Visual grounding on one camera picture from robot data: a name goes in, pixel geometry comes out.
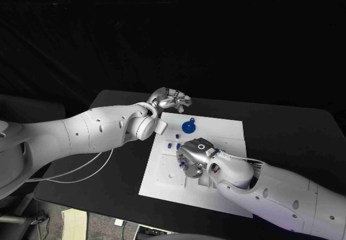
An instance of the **table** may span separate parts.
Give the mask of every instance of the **table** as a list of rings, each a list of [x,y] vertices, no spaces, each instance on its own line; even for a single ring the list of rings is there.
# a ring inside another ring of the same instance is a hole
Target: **table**
[[[89,108],[144,102],[149,94],[103,90]],[[346,139],[331,115],[320,109],[193,98],[188,115],[242,121],[246,155],[284,168],[346,195]],[[138,195],[155,135],[113,149],[103,169],[86,180],[41,181],[34,198],[125,221],[223,239],[320,239],[253,219]],[[79,171],[57,178],[82,179],[103,164],[109,151]],[[95,154],[56,160],[46,176],[67,172]]]

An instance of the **black curtain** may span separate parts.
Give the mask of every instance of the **black curtain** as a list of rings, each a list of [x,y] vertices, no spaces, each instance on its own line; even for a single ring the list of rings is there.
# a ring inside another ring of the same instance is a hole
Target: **black curtain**
[[[103,89],[327,110],[346,132],[340,1],[0,4],[0,93],[80,113]]]

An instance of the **white board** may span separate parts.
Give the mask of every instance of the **white board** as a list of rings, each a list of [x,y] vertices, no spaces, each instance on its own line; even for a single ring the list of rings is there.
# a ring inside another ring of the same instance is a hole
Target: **white board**
[[[175,157],[177,143],[183,145],[184,142],[197,138],[207,139],[213,146],[227,153],[246,157],[242,122],[165,112],[161,113],[160,118],[167,122],[167,129],[162,135],[155,134],[154,137],[138,194],[252,218],[250,212],[217,193],[206,173],[200,178],[186,177]],[[181,125],[190,118],[194,118],[196,130],[187,134],[181,130]]]

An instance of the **blue object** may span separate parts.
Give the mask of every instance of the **blue object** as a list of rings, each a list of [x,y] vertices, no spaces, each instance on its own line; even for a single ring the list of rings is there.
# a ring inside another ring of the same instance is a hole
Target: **blue object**
[[[186,134],[191,134],[194,132],[196,130],[194,118],[191,118],[181,124],[181,130]]]

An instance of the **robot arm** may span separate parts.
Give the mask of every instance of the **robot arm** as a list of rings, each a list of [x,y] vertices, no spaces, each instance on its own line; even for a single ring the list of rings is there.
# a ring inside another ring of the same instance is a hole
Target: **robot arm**
[[[170,107],[183,112],[190,104],[187,95],[161,87],[147,102],[96,107],[67,119],[31,124],[0,121],[0,199],[53,160],[105,152],[145,140],[152,132],[162,134],[167,123],[158,113]]]
[[[186,176],[198,178],[204,170],[220,195],[272,224],[346,240],[343,195],[294,172],[217,150],[203,138],[186,142],[175,157]]]

